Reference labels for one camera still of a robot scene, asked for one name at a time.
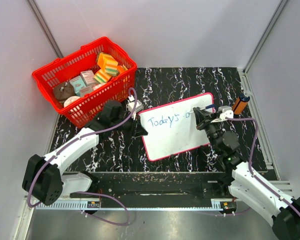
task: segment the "teal box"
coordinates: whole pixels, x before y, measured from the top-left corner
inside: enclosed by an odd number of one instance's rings
[[[80,89],[86,87],[86,84],[82,77],[76,76],[75,78],[72,78],[69,82],[73,86],[75,94],[80,97]]]

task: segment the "whiteboard red frame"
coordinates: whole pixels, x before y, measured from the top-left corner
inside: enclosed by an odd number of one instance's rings
[[[138,114],[142,114],[142,113],[145,113],[145,112],[154,110],[154,109],[163,108],[163,107],[166,107],[166,106],[169,106],[169,105],[172,105],[172,104],[180,103],[180,102],[183,102],[183,101],[188,100],[188,99],[198,98],[198,97],[201,97],[201,96],[204,96],[204,95],[211,95],[212,104],[214,104],[214,96],[212,95],[212,93],[211,93],[211,92],[205,92],[205,93],[202,93],[202,94],[199,94],[199,95],[187,97],[187,98],[185,98],[185,99],[181,99],[181,100],[173,101],[173,102],[170,102],[170,103],[167,103],[167,104],[164,104],[164,105],[160,105],[160,106],[156,106],[156,107],[153,107],[153,108],[149,108],[149,109],[146,109],[146,110],[143,110],[143,111],[139,112]],[[149,158],[149,155],[148,155],[148,150],[147,150],[147,146],[146,146],[146,143],[145,143],[145,140],[144,140],[144,136],[142,136],[142,141],[143,141],[143,145],[144,145],[144,148],[145,148],[146,156],[147,156],[147,158],[148,158],[148,160],[149,160],[150,162],[156,162],[156,161],[159,161],[159,160],[162,160],[162,159],[165,159],[165,158],[168,158],[168,157],[171,156],[171,155],[168,155],[168,156],[163,156],[163,157],[158,158],[158,159],[155,159],[155,160],[151,160],[151,159]],[[175,156],[175,155],[178,155],[178,154],[187,152],[187,151],[191,151],[191,150],[197,149],[197,148],[199,148],[199,147],[201,147],[201,146],[196,146],[196,147],[193,147],[193,148],[184,150],[184,151],[180,151],[180,152],[177,152],[177,153],[175,153],[175,154],[173,154],[173,155]]]

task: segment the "cable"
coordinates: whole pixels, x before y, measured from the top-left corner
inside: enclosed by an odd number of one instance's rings
[[[130,222],[130,219],[131,219],[130,212],[128,211],[128,209],[126,208],[126,206],[123,205],[123,203],[120,202],[118,199],[114,198],[113,196],[106,195],[106,194],[101,194],[101,193],[94,193],[94,192],[87,192],[87,191],[78,191],[78,192],[76,192],[76,193],[77,193],[77,194],[86,194],[86,195],[94,195],[94,196],[106,197],[106,198],[108,198],[108,199],[111,199],[111,200],[117,202],[117,203],[120,204],[120,206],[123,207],[123,209],[125,210],[126,215],[127,215],[127,220],[126,220],[126,222],[124,222],[124,223],[117,223],[117,222],[109,221],[109,220],[106,220],[106,219],[101,218],[101,217],[99,217],[99,216],[94,216],[94,215],[91,215],[91,214],[86,214],[86,216],[90,216],[90,217],[92,217],[92,218],[95,218],[95,219],[104,221],[104,222],[106,222],[106,223],[108,223],[108,224],[112,224],[112,225],[117,225],[117,226],[127,226],[127,225],[129,225],[129,222]]]
[[[29,208],[34,208],[36,206],[38,206],[41,202],[37,202],[36,204],[31,204],[31,196],[32,196],[32,192],[34,190],[34,187],[35,187],[35,184],[40,176],[40,174],[42,173],[42,171],[46,168],[46,166],[55,158],[58,157],[58,155],[63,151],[65,150],[67,147],[69,147],[70,145],[72,145],[73,143],[75,143],[76,141],[79,141],[81,138],[84,138],[84,137],[87,137],[87,136],[91,136],[91,135],[98,135],[98,134],[102,134],[102,133],[105,133],[105,132],[108,132],[108,131],[112,131],[118,127],[120,127],[121,125],[123,125],[125,122],[127,122],[133,115],[133,113],[135,112],[136,110],[136,107],[137,107],[137,92],[136,90],[133,88],[133,87],[130,87],[129,88],[129,95],[131,96],[131,91],[133,92],[133,95],[134,95],[134,105],[133,105],[133,108],[132,108],[132,111],[130,112],[130,114],[126,117],[126,119],[124,119],[122,122],[118,123],[117,125],[115,126],[112,126],[110,128],[107,128],[107,129],[103,129],[103,130],[100,130],[100,131],[95,131],[95,132],[91,132],[91,133],[87,133],[87,134],[84,134],[82,135],[80,138],[75,138],[69,142],[67,142],[62,148],[59,149],[59,151],[56,152],[55,155],[53,155],[49,160],[47,160],[43,165],[42,167],[39,169],[39,171],[36,173],[36,175],[34,176],[33,178],[33,181],[31,183],[31,186],[30,186],[30,189],[29,189],[29,192],[28,192],[28,196],[27,196],[27,204],[29,206]],[[104,196],[106,198],[111,198],[111,196],[109,195],[105,195],[105,194],[102,194],[101,196]],[[116,202],[118,202],[121,206],[124,206],[119,200],[116,200]]]
[[[265,188],[267,188],[271,193],[273,193],[276,197],[278,197],[280,200],[282,200],[284,203],[286,203],[299,217],[300,217],[300,212],[290,203],[288,202],[288,200],[286,200],[284,197],[282,197],[279,193],[277,193],[275,190],[273,190],[271,187],[269,187],[265,182],[263,182],[261,180],[261,178],[259,178],[257,175],[255,175],[255,173],[253,172],[252,169],[252,157],[254,154],[254,148],[255,148],[255,144],[256,144],[256,140],[257,140],[257,135],[258,135],[258,130],[259,130],[259,126],[257,121],[252,118],[252,117],[248,117],[248,118],[228,118],[226,117],[227,120],[230,121],[237,121],[237,122],[243,122],[243,121],[253,121],[255,124],[255,132],[254,132],[254,137],[253,137],[253,141],[252,141],[252,147],[251,147],[251,151],[250,151],[250,156],[249,156],[249,171],[252,174],[252,176],[259,182],[261,183]]]

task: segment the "small box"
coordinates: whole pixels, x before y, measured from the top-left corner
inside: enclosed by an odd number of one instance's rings
[[[83,88],[80,89],[80,97],[84,97],[86,94],[90,94],[94,91],[93,87],[90,86],[85,86]]]
[[[73,86],[75,94],[77,96],[80,96],[80,89],[86,87],[86,84],[82,77],[76,76],[75,78],[72,78],[69,82]]]
[[[112,77],[111,75],[105,73],[102,69],[97,71],[96,74],[94,75],[94,79],[100,84],[105,84],[111,79],[111,77]]]
[[[96,83],[96,80],[94,79],[94,72],[91,71],[91,70],[88,70],[88,71],[82,71],[80,73],[80,76],[81,78],[83,79],[84,83],[86,86],[90,86],[90,85],[93,85],[93,84],[97,84]]]
[[[103,85],[105,85],[105,83],[100,83],[100,84],[97,84],[97,85],[92,86],[93,91],[94,91],[94,90],[97,90],[98,88],[101,88]]]

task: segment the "black marble surface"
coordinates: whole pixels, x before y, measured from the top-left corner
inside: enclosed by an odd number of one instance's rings
[[[137,97],[144,109],[186,99],[202,93],[212,93],[214,104],[232,106],[242,91],[239,73],[233,67],[138,68],[135,76]],[[246,108],[241,118],[250,117]],[[248,159],[255,127],[252,122],[225,122],[224,130],[235,131],[241,144],[241,154]],[[69,120],[60,116],[51,151],[79,132]],[[266,171],[259,142],[253,154],[253,167]],[[88,150],[68,169],[69,172],[217,172],[222,171],[217,155],[210,146],[197,148],[155,162],[147,159],[142,138],[114,131],[108,140]]]

